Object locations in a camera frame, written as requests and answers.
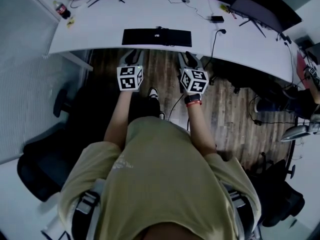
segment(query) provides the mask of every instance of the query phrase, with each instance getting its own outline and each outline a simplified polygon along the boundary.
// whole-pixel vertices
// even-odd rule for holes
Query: plastic bottle
[[[53,5],[55,11],[62,16],[64,19],[68,19],[71,15],[70,11],[62,2],[57,2],[56,0],[53,1]]]

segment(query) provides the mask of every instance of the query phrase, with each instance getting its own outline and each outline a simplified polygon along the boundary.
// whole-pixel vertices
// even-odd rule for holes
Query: shirt sleeve
[[[254,186],[241,167],[238,159],[233,157],[229,161],[223,161],[218,154],[208,154],[204,159],[209,164],[214,175],[222,183],[231,185],[234,190],[247,196],[251,206],[253,206],[252,210],[256,224],[261,217],[261,204]]]
[[[106,141],[90,144],[82,151],[60,193],[58,213],[62,222],[79,195],[91,189],[96,179],[107,178],[120,154],[116,144]]]

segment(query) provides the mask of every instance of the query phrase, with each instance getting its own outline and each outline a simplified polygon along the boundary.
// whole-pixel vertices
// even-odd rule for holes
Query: curved white table
[[[211,56],[214,36],[218,29],[226,29],[226,34],[218,33],[213,57],[241,64],[283,79],[292,81],[292,65],[288,47],[283,40],[276,41],[277,33],[262,28],[266,38],[246,19],[220,9],[217,0],[190,0],[188,4],[197,8],[204,18],[211,15],[223,16],[224,23],[212,23],[196,14],[181,0],[100,0],[88,8],[88,0],[75,0],[76,9],[68,7],[75,22],[67,28],[67,20],[62,19],[56,29],[49,53],[63,53],[75,50],[99,48],[141,48],[170,50]],[[163,45],[122,45],[124,29],[163,28],[191,31],[192,47]],[[289,44],[294,67],[294,83],[300,82],[296,74],[297,45]]]

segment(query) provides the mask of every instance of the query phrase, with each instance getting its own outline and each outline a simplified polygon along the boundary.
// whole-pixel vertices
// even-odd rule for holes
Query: wooden floor
[[[121,56],[127,49],[97,49],[93,51],[91,64],[94,68],[89,79],[104,77],[106,85],[118,90],[117,66]],[[140,93],[146,96],[150,87],[156,87],[159,92],[159,102],[168,119],[170,111],[180,98],[178,82],[178,53],[164,50],[144,51],[144,80]],[[203,57],[203,65],[208,61]],[[209,76],[213,74],[212,65],[206,68]],[[249,88],[242,88],[239,94],[234,94],[232,85],[217,78],[213,86],[208,86],[202,97],[202,109],[205,118],[217,143],[219,152],[231,153],[241,164],[249,169],[262,161],[261,152],[267,154],[267,159],[275,162],[284,159],[289,153],[289,143],[280,142],[280,138],[291,124],[255,125],[248,114],[248,103],[255,97]],[[293,122],[293,115],[287,112],[264,112],[256,114],[254,103],[250,105],[250,113],[254,119],[265,122]],[[175,106],[170,121],[187,128],[188,114],[183,98]]]

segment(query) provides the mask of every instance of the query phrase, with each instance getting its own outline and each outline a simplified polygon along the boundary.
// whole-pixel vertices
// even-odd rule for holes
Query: white cube
[[[188,93],[203,94],[209,83],[208,73],[184,68],[180,82]]]
[[[136,91],[139,89],[144,72],[142,66],[120,66],[116,68],[116,75],[121,91]]]

